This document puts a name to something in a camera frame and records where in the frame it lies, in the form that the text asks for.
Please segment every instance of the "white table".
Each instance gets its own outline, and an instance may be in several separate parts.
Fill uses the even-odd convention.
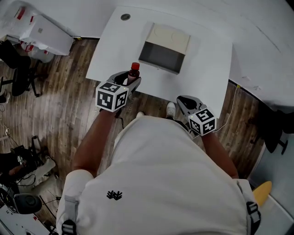
[[[130,19],[122,21],[128,13]],[[90,63],[87,78],[105,81],[138,62],[152,24],[169,25],[191,35],[178,75],[140,62],[142,82],[137,91],[176,102],[179,95],[199,98],[219,118],[229,79],[232,42],[180,17],[119,6],[109,19]]]

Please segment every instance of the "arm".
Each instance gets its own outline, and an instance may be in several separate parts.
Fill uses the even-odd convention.
[[[72,170],[86,170],[96,177],[115,114],[106,110],[99,113],[73,157]]]
[[[214,133],[202,136],[207,155],[233,179],[238,179],[238,172],[227,151],[221,145]]]

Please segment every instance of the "white t-shirt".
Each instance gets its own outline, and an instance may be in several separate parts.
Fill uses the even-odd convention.
[[[80,235],[246,234],[248,181],[232,179],[178,123],[150,116],[133,120],[117,137],[111,166],[93,178],[68,174],[64,195],[79,198]],[[108,198],[111,192],[121,198]]]

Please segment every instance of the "black and white marker cube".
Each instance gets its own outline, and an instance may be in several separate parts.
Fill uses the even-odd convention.
[[[96,106],[111,112],[117,111],[125,106],[128,98],[129,88],[101,82],[96,87]]]
[[[201,136],[216,129],[216,118],[209,108],[202,109],[188,118],[190,128]]]

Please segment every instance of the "bottle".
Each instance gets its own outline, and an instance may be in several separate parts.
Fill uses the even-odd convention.
[[[136,80],[140,76],[139,68],[140,68],[139,63],[136,63],[136,62],[132,63],[131,70],[129,71],[129,74],[128,74],[127,85],[131,84],[134,80]]]

